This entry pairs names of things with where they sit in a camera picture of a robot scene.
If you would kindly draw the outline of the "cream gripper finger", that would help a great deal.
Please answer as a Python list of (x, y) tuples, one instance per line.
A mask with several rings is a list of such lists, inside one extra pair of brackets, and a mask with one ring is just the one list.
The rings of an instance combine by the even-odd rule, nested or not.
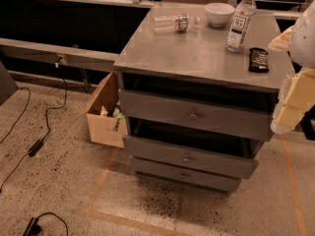
[(278, 52), (288, 51), (291, 45), (291, 33), (292, 27), (287, 28), (269, 43), (268, 48)]

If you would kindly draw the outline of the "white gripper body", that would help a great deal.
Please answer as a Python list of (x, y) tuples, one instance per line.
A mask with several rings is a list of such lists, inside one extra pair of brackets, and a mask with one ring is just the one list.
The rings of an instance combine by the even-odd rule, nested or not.
[(271, 123), (276, 134), (286, 134), (315, 105), (315, 69), (303, 67), (297, 74), (286, 75), (278, 95)]

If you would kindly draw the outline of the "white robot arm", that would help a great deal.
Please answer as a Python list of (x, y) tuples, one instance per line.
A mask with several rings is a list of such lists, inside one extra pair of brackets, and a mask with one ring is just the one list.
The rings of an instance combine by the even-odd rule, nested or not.
[(284, 77), (279, 92), (271, 129), (286, 134), (295, 127), (315, 105), (315, 1), (303, 12), (295, 24), (274, 38), (270, 50), (288, 51), (301, 70)]

